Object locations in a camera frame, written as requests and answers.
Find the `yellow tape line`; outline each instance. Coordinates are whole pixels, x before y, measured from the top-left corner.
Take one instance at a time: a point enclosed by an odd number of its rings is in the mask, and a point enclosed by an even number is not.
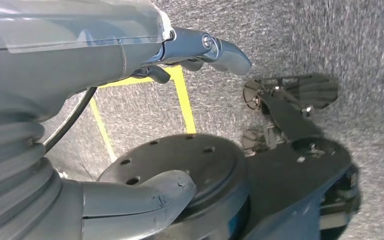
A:
[[[179,98],[181,113],[184,119],[184,125],[186,127],[186,132],[188,134],[196,134],[197,130],[195,128],[194,116],[192,114],[191,103],[189,102],[188,90],[186,89],[185,77],[183,75],[182,68],[180,66],[175,66],[175,67],[164,68],[164,70],[171,75],[171,80],[174,81],[174,85],[177,91],[177,96]],[[129,77],[124,80],[108,83],[106,85],[100,86],[99,88],[103,89],[103,88],[109,88],[109,87],[119,87],[119,86],[150,83],[150,82],[153,82],[153,80],[150,77],[145,77],[145,78]],[[107,130],[105,129],[105,124],[102,121],[95,99],[92,98],[89,104],[90,104],[90,108],[92,109],[93,116],[95,117],[96,123],[98,125],[100,134],[102,135],[106,150],[108,151],[111,162],[113,163],[117,159],[117,157],[114,154],[110,137],[108,136]]]
[[[181,114],[183,115],[184,125],[186,126],[186,132],[188,134],[196,134],[194,116],[192,114],[191,103],[189,102],[188,90],[186,89],[185,77],[183,75],[182,68],[180,66],[173,67],[177,69],[171,73],[167,71],[171,78],[174,80],[177,96],[179,98]]]
[[[108,151],[111,163],[114,163],[117,157],[114,154],[113,146],[111,145],[110,137],[108,136],[107,130],[105,129],[105,124],[102,121],[101,114],[98,110],[97,102],[93,97],[90,99],[89,105],[90,105],[90,108],[92,109],[92,113],[93,113],[93,116],[95,117],[96,123],[98,124],[98,128],[99,128],[100,134],[102,135],[103,143],[105,144],[106,150]]]

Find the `gray robot arm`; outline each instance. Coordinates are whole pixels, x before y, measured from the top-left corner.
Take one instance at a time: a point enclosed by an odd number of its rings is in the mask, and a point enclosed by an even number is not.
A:
[[[251,67],[229,42],[172,28],[148,0],[0,0],[0,240],[137,240],[170,225],[196,192],[186,173],[137,187],[60,179],[38,122],[85,88],[205,62]]]

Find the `screw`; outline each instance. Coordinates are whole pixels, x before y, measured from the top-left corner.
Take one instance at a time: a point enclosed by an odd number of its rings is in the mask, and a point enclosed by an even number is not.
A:
[[[259,105],[260,104],[260,99],[258,98],[258,96],[255,96],[253,99],[252,99],[255,103],[255,105]]]
[[[301,109],[301,114],[303,117],[310,117],[310,113],[313,111],[313,106],[308,105],[304,109]]]
[[[179,179],[177,180],[177,185],[178,185],[179,187],[184,187],[184,186],[186,185],[186,182],[185,182],[184,179],[182,179],[182,178],[179,177]]]
[[[303,156],[300,156],[300,157],[298,157],[298,159],[296,160],[298,163],[303,163],[304,161],[306,160],[306,158],[305,157],[303,157]]]
[[[202,36],[202,45],[204,46],[204,48],[210,49],[212,44],[213,44],[213,40],[211,39],[210,36],[208,35]]]

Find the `transparent plastic cover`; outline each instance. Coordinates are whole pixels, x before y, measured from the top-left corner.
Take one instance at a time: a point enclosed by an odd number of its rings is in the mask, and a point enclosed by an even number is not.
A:
[[[149,0],[0,0],[0,49],[11,53],[161,43],[170,29]]]

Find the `bolt hole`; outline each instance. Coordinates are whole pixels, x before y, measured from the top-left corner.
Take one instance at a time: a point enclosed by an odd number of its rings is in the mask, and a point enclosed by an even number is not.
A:
[[[131,159],[126,159],[120,162],[120,165],[126,165],[129,164],[132,160]]]
[[[135,185],[135,184],[137,184],[139,182],[139,180],[141,180],[141,177],[140,176],[135,176],[135,177],[132,177],[129,180],[127,180],[126,184],[127,185]]]
[[[205,153],[205,154],[210,154],[210,153],[214,153],[215,150],[216,150],[215,147],[213,147],[213,146],[208,146],[208,147],[206,147],[206,148],[204,149],[204,151],[202,151],[202,152]]]

